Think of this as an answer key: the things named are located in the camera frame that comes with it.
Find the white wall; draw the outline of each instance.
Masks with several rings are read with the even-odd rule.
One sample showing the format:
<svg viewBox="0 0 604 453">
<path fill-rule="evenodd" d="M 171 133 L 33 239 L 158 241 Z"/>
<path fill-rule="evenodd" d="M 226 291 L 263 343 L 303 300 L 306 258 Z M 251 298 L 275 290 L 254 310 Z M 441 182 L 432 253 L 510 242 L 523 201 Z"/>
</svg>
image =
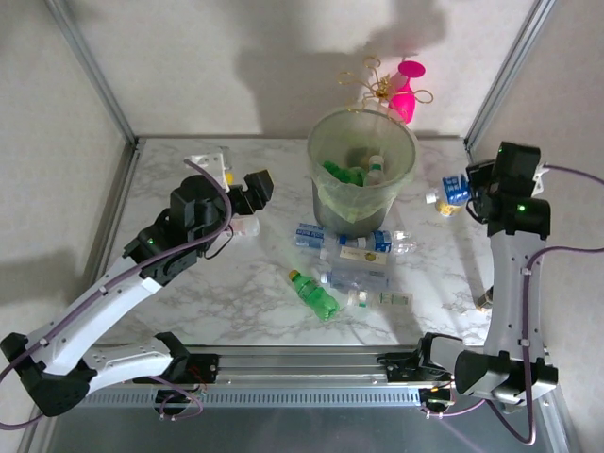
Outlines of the white wall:
<svg viewBox="0 0 604 453">
<path fill-rule="evenodd" d="M 532 143 L 544 159 L 604 176 L 604 2 L 561 0 L 478 153 L 501 140 Z M 545 176 L 552 207 L 550 244 L 604 246 L 604 188 L 572 176 Z M 604 256 L 545 259 L 543 332 L 586 452 L 604 449 Z"/>
<path fill-rule="evenodd" d="M 427 66 L 415 131 L 464 135 L 532 0 L 69 3 L 136 133 L 303 137 L 371 53 Z"/>
<path fill-rule="evenodd" d="M 124 142 L 43 1 L 0 0 L 0 10 L 4 338 L 47 322 L 83 289 Z M 31 408 L 11 373 L 0 420 L 23 422 Z M 15 451 L 21 436 L 1 431 L 0 451 Z"/>
</svg>

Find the trash can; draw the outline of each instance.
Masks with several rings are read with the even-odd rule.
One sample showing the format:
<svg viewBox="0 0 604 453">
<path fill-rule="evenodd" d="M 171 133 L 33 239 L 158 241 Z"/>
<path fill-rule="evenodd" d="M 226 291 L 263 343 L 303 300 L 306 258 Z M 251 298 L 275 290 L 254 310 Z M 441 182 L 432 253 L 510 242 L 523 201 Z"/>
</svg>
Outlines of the trash can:
<svg viewBox="0 0 604 453">
<path fill-rule="evenodd" d="M 402 186 L 412 180 L 417 148 L 415 136 L 387 110 L 339 109 L 323 118 L 308 142 L 317 222 L 350 238 L 379 229 Z M 374 155 L 384 158 L 385 181 L 377 186 L 342 183 L 324 168 L 329 160 L 367 170 Z"/>
</svg>

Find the green plastic bottle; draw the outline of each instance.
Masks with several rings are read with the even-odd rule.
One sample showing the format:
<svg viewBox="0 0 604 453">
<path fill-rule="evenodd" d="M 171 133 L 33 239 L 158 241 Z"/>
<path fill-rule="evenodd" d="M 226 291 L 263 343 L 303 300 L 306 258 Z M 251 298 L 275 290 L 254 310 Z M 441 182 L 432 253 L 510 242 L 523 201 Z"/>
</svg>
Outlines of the green plastic bottle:
<svg viewBox="0 0 604 453">
<path fill-rule="evenodd" d="M 298 271 L 293 270 L 290 272 L 290 280 L 294 283 L 298 296 L 323 321 L 331 318 L 340 309 L 338 301 L 327 294 L 312 278 L 302 276 Z"/>
</svg>

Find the gold wire decoration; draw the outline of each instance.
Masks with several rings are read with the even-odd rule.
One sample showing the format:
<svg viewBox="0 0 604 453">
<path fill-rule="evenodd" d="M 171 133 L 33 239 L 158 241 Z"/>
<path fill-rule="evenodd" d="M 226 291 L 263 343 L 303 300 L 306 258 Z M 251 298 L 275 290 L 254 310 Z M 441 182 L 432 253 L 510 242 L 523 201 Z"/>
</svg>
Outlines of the gold wire decoration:
<svg viewBox="0 0 604 453">
<path fill-rule="evenodd" d="M 370 82 L 365 82 L 363 80 L 361 80 L 360 78 L 358 78 L 354 73 L 351 73 L 350 71 L 343 71 L 341 73 L 338 74 L 337 80 L 338 83 L 340 85 L 352 85 L 352 84 L 361 84 L 363 87 L 365 87 L 367 90 L 369 90 L 369 92 L 365 92 L 362 96 L 361 99 L 361 108 L 360 109 L 355 109 L 353 106 L 355 106 L 357 104 L 357 100 L 352 100 L 351 102 L 348 103 L 348 106 L 346 107 L 348 109 L 348 111 L 355 111 L 355 112 L 359 112 L 361 110 L 365 110 L 365 108 L 367 107 L 367 102 L 371 99 L 376 99 L 377 103 L 382 105 L 384 102 L 386 103 L 386 107 L 388 108 L 388 104 L 390 103 L 390 101 L 392 101 L 395 97 L 401 95 L 401 94 L 408 94 L 411 93 L 413 94 L 413 96 L 415 96 L 415 100 L 417 102 L 419 102 L 420 104 L 429 104 L 434 100 L 434 94 L 432 94 L 431 92 L 429 92 L 428 90 L 416 90 L 415 92 L 396 92 L 396 88 L 393 85 L 392 80 L 390 79 L 390 75 L 387 74 L 383 77 L 380 77 L 378 74 L 378 68 L 379 66 L 381 66 L 381 60 L 376 57 L 375 55 L 369 56 L 369 57 L 365 57 L 362 61 L 362 65 L 371 70 L 373 72 L 373 76 L 375 77 L 375 82 L 370 83 Z M 428 99 L 421 99 L 420 97 L 417 96 L 418 93 L 426 93 L 429 98 Z M 391 116 L 391 112 L 393 111 L 393 109 L 388 109 L 388 119 L 392 120 L 392 121 L 398 121 L 395 118 L 393 118 Z M 397 113 L 402 113 L 403 116 L 403 121 L 406 123 L 407 118 L 406 118 L 406 112 L 398 112 Z"/>
</svg>

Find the white marble surface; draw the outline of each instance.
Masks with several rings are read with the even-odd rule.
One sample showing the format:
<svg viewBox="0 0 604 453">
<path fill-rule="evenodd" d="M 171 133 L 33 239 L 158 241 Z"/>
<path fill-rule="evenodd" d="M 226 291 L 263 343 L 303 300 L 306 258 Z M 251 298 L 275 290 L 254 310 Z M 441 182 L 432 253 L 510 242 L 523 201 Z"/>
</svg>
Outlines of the white marble surface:
<svg viewBox="0 0 604 453">
<path fill-rule="evenodd" d="M 200 260 L 133 310 L 104 342 L 138 342 L 161 331 L 174 332 L 184 344 L 416 344 L 426 331 L 456 335 L 467 344 L 484 342 L 489 315 L 478 312 L 472 298 L 493 283 L 485 228 L 465 213 L 445 219 L 425 203 L 429 187 L 444 175 L 464 170 L 467 160 L 458 140 L 421 142 L 415 179 L 403 188 L 384 224 L 401 228 L 404 223 L 419 242 L 417 251 L 396 267 L 400 289 L 413 294 L 410 310 L 346 307 L 323 322 L 298 299 L 288 273 L 296 268 L 317 275 L 320 264 L 292 245 L 296 222 L 314 223 L 306 141 L 147 141 L 113 246 L 114 258 L 153 223 L 168 206 L 170 192 L 192 173 L 182 160 L 219 149 L 228 150 L 235 182 L 263 168 L 271 172 L 275 191 L 258 213 L 259 237 L 234 238 L 215 260 Z M 332 294 L 345 305 L 343 294 Z"/>
</svg>

